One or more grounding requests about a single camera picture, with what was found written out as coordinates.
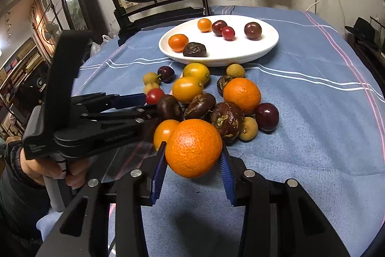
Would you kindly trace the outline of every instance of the white cable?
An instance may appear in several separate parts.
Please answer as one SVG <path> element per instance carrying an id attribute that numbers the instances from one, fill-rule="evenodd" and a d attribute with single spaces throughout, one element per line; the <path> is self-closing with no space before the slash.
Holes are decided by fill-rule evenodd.
<path id="1" fill-rule="evenodd" d="M 308 11 L 311 7 L 313 7 L 314 5 L 317 5 L 321 0 L 315 2 L 314 4 L 310 5 L 308 9 L 306 9 L 306 11 Z"/>

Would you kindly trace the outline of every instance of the handle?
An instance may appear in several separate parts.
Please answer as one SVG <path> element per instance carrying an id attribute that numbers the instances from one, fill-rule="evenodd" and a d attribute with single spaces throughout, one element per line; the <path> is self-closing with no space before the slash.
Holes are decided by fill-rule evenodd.
<path id="1" fill-rule="evenodd" d="M 63 177 L 67 170 L 67 163 L 63 156 L 54 154 L 51 158 L 56 161 L 63 170 Z M 44 176 L 45 187 L 51 200 L 51 207 L 57 212 L 62 212 L 74 198 L 72 188 L 65 183 L 64 178 L 54 179 Z"/>

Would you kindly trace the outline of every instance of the bolt head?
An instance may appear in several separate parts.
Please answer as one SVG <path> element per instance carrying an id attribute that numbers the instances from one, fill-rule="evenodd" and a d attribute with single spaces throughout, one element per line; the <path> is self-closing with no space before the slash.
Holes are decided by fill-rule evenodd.
<path id="1" fill-rule="evenodd" d="M 298 182 L 297 182 L 296 180 L 294 180 L 294 179 L 289 179 L 289 180 L 287 181 L 287 184 L 288 184 L 288 186 L 290 186 L 291 188 L 295 188 L 295 187 L 298 186 Z"/>
<path id="2" fill-rule="evenodd" d="M 132 176 L 133 178 L 137 178 L 138 176 L 141 176 L 141 175 L 142 175 L 142 172 L 141 172 L 141 170 L 139 170 L 139 169 L 134 169 L 134 170 L 132 170 L 132 171 L 130 172 L 130 174 L 131 174 L 131 176 Z"/>
<path id="3" fill-rule="evenodd" d="M 98 179 L 91 179 L 91 180 L 88 181 L 88 186 L 90 188 L 94 188 L 98 184 L 99 184 L 99 180 Z"/>
<path id="4" fill-rule="evenodd" d="M 255 176 L 255 172 L 253 170 L 246 170 L 244 173 L 244 176 L 246 176 L 247 178 L 252 178 Z"/>

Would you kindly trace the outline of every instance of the yellow fruit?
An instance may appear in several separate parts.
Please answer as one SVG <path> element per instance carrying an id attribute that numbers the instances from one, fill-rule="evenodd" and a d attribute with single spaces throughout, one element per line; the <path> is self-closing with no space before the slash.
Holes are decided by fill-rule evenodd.
<path id="1" fill-rule="evenodd" d="M 244 78 L 244 68 L 237 63 L 233 63 L 227 67 L 226 74 L 231 77 Z"/>
<path id="2" fill-rule="evenodd" d="M 182 77 L 174 82 L 173 95 L 181 103 L 189 104 L 203 92 L 203 84 L 194 77 Z"/>
<path id="3" fill-rule="evenodd" d="M 154 132 L 154 147 L 158 151 L 161 143 L 167 142 L 175 127 L 179 124 L 176 120 L 165 120 L 158 125 Z"/>
<path id="4" fill-rule="evenodd" d="M 252 117 L 246 117 L 239 134 L 241 140 L 252 140 L 258 133 L 258 124 Z"/>
<path id="5" fill-rule="evenodd" d="M 159 84 L 157 83 L 148 83 L 144 87 L 144 93 L 147 95 L 149 91 L 151 91 L 153 88 L 160 88 Z"/>
<path id="6" fill-rule="evenodd" d="M 160 78 L 155 72 L 149 72 L 143 77 L 143 83 L 144 85 L 148 83 L 160 84 Z"/>
<path id="7" fill-rule="evenodd" d="M 210 80 L 210 71 L 205 65 L 193 62 L 184 67 L 183 76 L 197 78 L 205 85 Z"/>

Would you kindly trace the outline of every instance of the dark fruit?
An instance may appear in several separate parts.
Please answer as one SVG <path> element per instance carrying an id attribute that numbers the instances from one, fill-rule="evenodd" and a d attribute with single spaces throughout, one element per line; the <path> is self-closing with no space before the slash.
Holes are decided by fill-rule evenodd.
<path id="1" fill-rule="evenodd" d="M 227 23 L 223 20 L 218 20 L 212 24 L 212 31 L 217 36 L 222 36 L 222 29 L 227 26 Z"/>
<path id="2" fill-rule="evenodd" d="M 225 142 L 233 141 L 242 131 L 244 114 L 234 103 L 219 103 L 211 114 L 211 124 L 215 126 Z"/>
<path id="3" fill-rule="evenodd" d="M 262 35 L 262 28 L 257 22 L 250 22 L 244 26 L 244 33 L 250 40 L 256 40 Z"/>
<path id="4" fill-rule="evenodd" d="M 155 105 L 163 95 L 164 92 L 160 88 L 153 88 L 146 95 L 147 105 Z"/>
<path id="5" fill-rule="evenodd" d="M 222 36 L 227 41 L 235 39 L 235 31 L 232 27 L 226 26 L 222 29 Z"/>
<path id="6" fill-rule="evenodd" d="M 280 113 L 273 104 L 262 103 L 255 109 L 255 120 L 263 131 L 273 131 L 280 121 Z"/>
<path id="7" fill-rule="evenodd" d="M 169 66 L 162 66 L 158 69 L 158 75 L 162 82 L 169 83 L 174 79 L 175 71 Z"/>
<path id="8" fill-rule="evenodd" d="M 207 57 L 206 46 L 201 43 L 190 42 L 183 50 L 185 57 Z"/>
<path id="9" fill-rule="evenodd" d="M 226 84 L 235 78 L 236 77 L 231 77 L 229 75 L 222 75 L 222 77 L 219 78 L 219 80 L 217 82 L 217 88 L 218 88 L 219 93 L 221 93 L 221 95 L 223 95 L 223 90 L 224 90 Z"/>
<path id="10" fill-rule="evenodd" d="M 208 93 L 203 93 L 194 97 L 192 102 L 184 111 L 184 118 L 205 119 L 209 110 L 215 106 L 215 97 Z"/>
<path id="11" fill-rule="evenodd" d="M 182 122 L 183 111 L 178 100 L 172 95 L 163 95 L 157 103 L 157 111 L 160 120 L 176 120 Z"/>

